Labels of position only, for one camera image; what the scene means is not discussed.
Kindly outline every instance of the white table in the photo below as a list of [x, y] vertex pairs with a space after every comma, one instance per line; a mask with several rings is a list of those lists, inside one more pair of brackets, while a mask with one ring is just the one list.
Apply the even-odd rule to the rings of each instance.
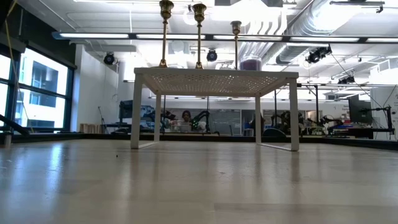
[[[131, 149], [139, 149], [159, 142], [162, 95], [255, 97], [256, 144], [299, 150], [299, 112], [297, 104], [297, 72], [257, 72], [240, 70], [200, 70], [179, 68], [135, 68], [134, 99], [132, 106]], [[154, 142], [139, 145], [139, 124], [142, 85], [156, 95]], [[260, 98], [289, 84], [291, 149], [261, 143]]]

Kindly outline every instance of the window frame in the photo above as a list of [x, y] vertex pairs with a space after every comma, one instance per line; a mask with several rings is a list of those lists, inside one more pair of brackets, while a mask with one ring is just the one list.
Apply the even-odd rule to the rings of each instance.
[[[65, 95], [62, 95], [62, 94], [59, 94], [56, 92], [52, 92], [49, 90], [45, 90], [42, 88], [29, 86], [29, 85], [26, 85], [23, 83], [18, 83], [20, 89], [30, 90], [30, 91], [34, 91], [37, 93], [65, 99], [65, 109], [64, 109], [64, 115], [63, 115], [63, 128], [35, 128], [35, 127], [30, 127], [30, 126], [27, 126], [25, 128], [29, 129], [29, 130], [31, 128], [33, 128], [35, 132], [45, 132], [45, 133], [53, 133], [54, 131], [70, 131], [70, 121], [71, 121], [71, 115], [72, 115], [73, 76], [75, 74], [75, 68], [57, 60], [54, 57], [51, 57], [50, 55], [47, 55], [47, 54], [35, 49], [34, 47], [27, 46], [26, 49], [33, 50], [34, 52], [41, 54], [44, 57], [47, 57], [63, 66], [66, 66], [68, 68], [68, 74], [67, 74], [67, 86], [66, 86], [67, 90], [66, 90]], [[8, 46], [0, 44], [0, 54], [5, 57], [11, 58]], [[12, 50], [12, 54], [14, 57], [14, 61], [11, 60], [11, 63], [15, 64], [16, 73], [19, 75], [19, 67], [20, 67], [20, 63], [21, 63], [22, 53], [18, 52], [16, 50]], [[8, 119], [11, 119], [12, 121], [15, 121], [15, 113], [16, 113], [16, 106], [17, 106], [16, 82], [18, 82], [18, 80], [16, 79], [16, 76], [15, 76], [14, 67], [11, 65], [9, 79], [6, 80], [3, 78], [0, 78], [0, 83], [8, 85], [5, 117]], [[0, 126], [0, 131], [10, 131], [10, 130], [11, 130], [10, 127], [6, 124], [4, 124], [4, 126]]]

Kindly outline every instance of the security camera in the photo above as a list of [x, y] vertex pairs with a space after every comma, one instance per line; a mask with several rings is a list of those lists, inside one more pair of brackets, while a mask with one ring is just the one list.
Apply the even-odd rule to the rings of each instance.
[[106, 65], [114, 65], [116, 64], [118, 61], [115, 59], [114, 57], [114, 53], [113, 52], [108, 52], [106, 53], [106, 56], [104, 58], [104, 63]]
[[217, 60], [217, 53], [216, 50], [209, 50], [209, 52], [207, 53], [207, 61], [208, 62], [215, 62]]

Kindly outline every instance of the exposed duct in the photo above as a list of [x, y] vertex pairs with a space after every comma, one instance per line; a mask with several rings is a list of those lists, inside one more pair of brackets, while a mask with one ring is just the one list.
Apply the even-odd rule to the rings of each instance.
[[[330, 35], [357, 12], [356, 6], [331, 6], [331, 0], [314, 0], [297, 21], [286, 31], [286, 35]], [[308, 47], [274, 44], [262, 57], [263, 63], [287, 65]]]

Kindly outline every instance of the ceiling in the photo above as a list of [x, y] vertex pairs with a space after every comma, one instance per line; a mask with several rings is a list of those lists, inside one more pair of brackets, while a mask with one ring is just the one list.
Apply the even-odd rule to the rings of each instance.
[[[192, 15], [184, 15], [187, 10], [187, 3], [174, 1], [175, 7], [172, 10], [172, 17], [169, 20], [168, 32], [179, 34], [195, 34], [195, 25], [188, 25], [186, 21], [192, 21]], [[249, 16], [253, 8], [239, 8], [237, 14], [229, 13], [223, 15], [224, 21], [218, 16], [219, 8], [214, 7], [214, 0], [202, 1], [208, 6], [202, 33], [204, 34], [230, 34], [230, 21], [235, 17]], [[297, 7], [288, 9], [287, 23], [297, 15], [310, 0], [296, 0]], [[385, 0], [384, 11], [376, 14], [376, 8], [363, 10], [354, 15], [348, 22], [343, 24], [332, 35], [398, 35], [398, 2]], [[109, 4], [100, 2], [75, 2], [74, 0], [19, 0], [19, 4], [42, 19], [55, 29], [62, 32], [162, 32], [162, 18], [159, 14], [160, 8], [157, 4]], [[242, 33], [248, 33], [251, 25], [241, 28]], [[196, 46], [195, 41], [187, 41], [189, 46]], [[139, 53], [149, 65], [157, 65], [160, 62], [162, 43], [161, 41], [138, 41], [138, 40], [102, 40], [93, 41], [91, 44], [104, 45], [135, 45]], [[204, 42], [202, 46], [206, 49], [215, 48], [218, 51], [218, 60], [234, 59], [233, 42]], [[332, 44], [333, 55], [345, 69], [360, 67], [356, 75], [366, 77], [369, 75], [369, 67], [375, 63], [367, 63], [376, 57], [398, 56], [398, 45], [343, 45]], [[128, 53], [115, 53], [120, 57], [126, 57]], [[306, 77], [330, 77], [342, 72], [341, 67], [333, 57], [327, 56], [321, 62], [311, 65], [303, 61], [303, 56], [297, 57], [296, 61], [288, 67], [282, 67], [286, 72], [299, 72], [302, 80]], [[194, 67], [196, 57], [194, 55], [169, 55], [168, 63], [177, 63], [185, 60], [188, 67]], [[215, 68], [216, 63], [203, 63], [205, 68]]]

